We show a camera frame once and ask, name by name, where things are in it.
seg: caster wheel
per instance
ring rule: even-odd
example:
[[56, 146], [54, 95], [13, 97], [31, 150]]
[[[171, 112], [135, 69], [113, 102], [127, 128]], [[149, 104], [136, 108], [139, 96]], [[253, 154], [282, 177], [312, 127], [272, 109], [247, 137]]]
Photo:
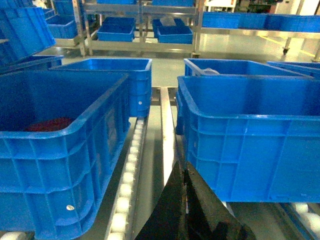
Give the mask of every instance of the caster wheel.
[[283, 49], [283, 55], [287, 55], [287, 53], [288, 53], [288, 51], [289, 51], [289, 49]]

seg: metal frame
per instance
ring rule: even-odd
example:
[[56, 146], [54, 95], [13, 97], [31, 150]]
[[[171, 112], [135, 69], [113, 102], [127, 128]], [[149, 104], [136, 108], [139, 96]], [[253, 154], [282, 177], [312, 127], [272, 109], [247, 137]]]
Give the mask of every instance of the metal frame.
[[136, 16], [138, 17], [139, 42], [107, 42], [88, 39], [88, 48], [90, 55], [93, 50], [114, 50], [114, 51], [137, 51], [137, 52], [155, 52], [155, 53], [189, 53], [194, 50], [195, 41], [192, 44], [174, 44], [174, 43], [148, 43], [149, 20], [155, 17], [171, 15], [174, 17], [183, 17], [196, 20], [196, 7], [179, 6], [154, 6], [148, 5], [149, 2], [139, 0], [135, 5], [123, 4], [96, 4], [86, 3], [82, 0], [85, 14], [100, 14], [108, 16]]
[[[74, 38], [71, 39], [63, 39], [63, 38], [56, 38], [56, 47], [60, 47], [60, 48], [68, 48], [68, 49], [74, 49], [74, 48], [79, 48], [81, 55], [83, 57], [86, 56], [86, 44], [85, 44], [85, 37], [86, 37], [86, 33], [87, 35], [88, 33], [90, 34], [89, 28], [85, 28], [85, 31], [83, 30], [83, 20], [81, 18], [81, 8], [80, 8], [80, 1], [84, 1], [84, 0], [72, 0], [72, 5], [73, 5], [73, 12], [74, 12], [74, 19], [75, 19], [75, 23], [76, 23], [76, 29], [77, 29], [77, 33], [78, 35]], [[56, 10], [56, 6], [54, 4], [53, 0], [50, 0], [51, 2], [51, 6], [54, 10], [54, 13], [57, 14], [57, 10]], [[88, 21], [87, 21], [87, 16], [84, 16], [84, 21], [85, 21], [85, 25], [87, 26]]]
[[[82, 29], [82, 18], [80, 17], [80, 1], [84, 7], [85, 31]], [[303, 3], [301, 0], [297, 15], [300, 14]], [[251, 30], [251, 29], [224, 29], [202, 27], [204, 15], [204, 0], [196, 0], [196, 7], [177, 7], [177, 6], [153, 6], [150, 2], [139, 0], [135, 5], [123, 4], [97, 4], [88, 3], [86, 0], [72, 0], [74, 16], [76, 20], [78, 36], [73, 39], [56, 39], [57, 47], [76, 48], [79, 45], [81, 55], [86, 56], [86, 43], [89, 54], [93, 56], [93, 50], [113, 50], [113, 51], [134, 51], [134, 52], [154, 52], [154, 53], [189, 53], [191, 57], [198, 58], [200, 55], [201, 34], [212, 35], [239, 35], [239, 36], [261, 36], [261, 37], [284, 37], [287, 38], [283, 48], [283, 54], [287, 54], [292, 38], [320, 39], [320, 33], [313, 32], [291, 32], [274, 30]], [[139, 42], [108, 42], [93, 40], [90, 34], [90, 26], [87, 14], [99, 14], [108, 16], [136, 16], [138, 17]], [[183, 17], [192, 19], [193, 30], [192, 44], [175, 43], [148, 43], [149, 21], [152, 18], [170, 15], [173, 17]], [[320, 47], [317, 50], [313, 62], [320, 61]]]

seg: floor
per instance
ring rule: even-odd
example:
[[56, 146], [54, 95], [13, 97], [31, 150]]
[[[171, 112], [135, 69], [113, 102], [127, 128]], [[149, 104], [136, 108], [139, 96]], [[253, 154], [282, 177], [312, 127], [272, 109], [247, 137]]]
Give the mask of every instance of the floor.
[[[211, 59], [243, 59], [253, 60], [261, 63], [267, 61], [294, 61], [310, 62], [320, 45], [318, 40], [293, 39], [290, 51], [287, 56], [283, 56], [283, 46], [286, 40], [283, 38], [247, 37], [247, 36], [227, 36], [227, 35], [206, 35], [201, 39], [201, 58]], [[42, 55], [65, 55], [63, 64], [69, 64], [83, 60], [78, 49], [50, 48], [41, 53]], [[152, 58], [152, 86], [154, 87], [176, 87], [177, 76], [184, 74], [183, 58], [188, 58], [188, 54], [176, 53], [144, 53], [142, 56], [135, 52], [121, 51], [95, 51], [95, 58], [131, 58], [143, 57]], [[173, 109], [173, 118], [176, 119], [177, 109]], [[140, 188], [138, 192], [137, 221], [134, 231], [138, 233], [148, 220], [155, 207], [162, 191], [162, 133], [160, 108], [152, 106], [149, 115], [149, 124], [146, 135], [145, 151], [142, 158], [142, 169], [140, 174]], [[113, 198], [118, 186], [120, 173], [124, 159], [121, 158], [112, 176], [104, 201], [96, 218], [93, 227], [82, 236], [81, 240], [103, 240], [105, 230], [109, 221]], [[237, 212], [241, 212], [242, 206], [237, 207]], [[262, 223], [274, 222], [270, 213], [257, 212], [257, 207], [246, 204], [245, 211], [242, 211], [241, 221], [247, 223], [256, 233], [258, 240], [285, 240], [282, 233], [276, 227], [268, 226], [261, 231], [256, 230], [256, 226], [263, 226]]]
[[[286, 39], [280, 37], [203, 34], [200, 44], [200, 58], [252, 60], [260, 63], [267, 61], [310, 62], [320, 46], [320, 40], [293, 39], [289, 52], [283, 56], [285, 44]], [[50, 48], [41, 54], [65, 55], [64, 64], [83, 59], [78, 49]], [[184, 74], [183, 59], [190, 57], [189, 54], [152, 52], [146, 52], [141, 56], [136, 52], [125, 51], [94, 51], [93, 55], [94, 58], [151, 58], [152, 85], [154, 87], [176, 87], [178, 85], [177, 76]]]

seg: red material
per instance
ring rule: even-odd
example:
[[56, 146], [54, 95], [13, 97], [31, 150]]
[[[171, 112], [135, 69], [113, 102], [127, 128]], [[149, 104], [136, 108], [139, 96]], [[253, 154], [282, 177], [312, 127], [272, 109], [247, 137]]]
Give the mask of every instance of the red material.
[[30, 125], [25, 129], [26, 132], [54, 132], [65, 129], [74, 120], [68, 117], [60, 117], [48, 121], [42, 121]]

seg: blue plastic bin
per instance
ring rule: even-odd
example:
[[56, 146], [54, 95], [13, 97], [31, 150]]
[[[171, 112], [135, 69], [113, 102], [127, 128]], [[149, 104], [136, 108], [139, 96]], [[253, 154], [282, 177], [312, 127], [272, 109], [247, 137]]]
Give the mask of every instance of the blue plastic bin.
[[55, 15], [55, 10], [52, 8], [43, 9], [45, 19], [51, 18]]
[[[174, 22], [175, 22], [175, 25], [178, 26], [178, 27], [184, 27], [185, 26], [185, 23], [181, 18], [174, 18]], [[158, 27], [163, 27], [163, 25], [162, 25], [160, 19], [154, 19], [152, 21], [152, 28], [153, 28], [153, 32], [154, 32], [154, 37], [156, 39], [159, 37], [158, 36]]]
[[202, 27], [217, 29], [237, 29], [240, 13], [208, 12], [203, 13]]
[[60, 71], [129, 74], [130, 117], [146, 117], [152, 94], [152, 60], [146, 58], [91, 58], [55, 68]]
[[188, 26], [159, 26], [158, 41], [164, 44], [192, 44], [193, 33]]
[[135, 29], [135, 25], [102, 24], [97, 35], [100, 41], [132, 42]]
[[136, 25], [134, 17], [106, 17], [102, 25]]
[[23, 61], [0, 66], [0, 74], [11, 73], [16, 71], [30, 70], [48, 70], [53, 67], [61, 66], [63, 55], [61, 56], [30, 56]]
[[125, 4], [132, 5], [136, 4], [137, 0], [96, 0], [98, 4]]
[[283, 14], [267, 14], [264, 28], [266, 30], [280, 31], [282, 21], [286, 15]]
[[0, 66], [22, 60], [56, 44], [39, 7], [0, 9]]
[[32, 0], [1, 0], [0, 9], [31, 8]]
[[286, 15], [282, 18], [280, 30], [320, 33], [320, 16]]
[[320, 81], [178, 77], [185, 157], [226, 202], [320, 202]]
[[184, 59], [186, 76], [244, 75], [244, 76], [297, 76], [304, 74], [293, 72], [267, 64], [248, 60], [227, 59]]
[[320, 63], [315, 62], [276, 62], [268, 61], [267, 64], [300, 74], [312, 76], [320, 80]]
[[78, 35], [77, 24], [73, 16], [55, 15], [46, 20], [56, 39], [73, 39]]
[[262, 13], [242, 13], [240, 15], [240, 29], [263, 29], [267, 15]]
[[[43, 240], [89, 230], [130, 127], [127, 77], [54, 70], [0, 76], [1, 230]], [[75, 120], [59, 131], [24, 131], [60, 117]]]
[[193, 7], [194, 0], [152, 0], [154, 6]]
[[53, 0], [56, 12], [59, 15], [75, 15], [72, 1], [69, 0]]

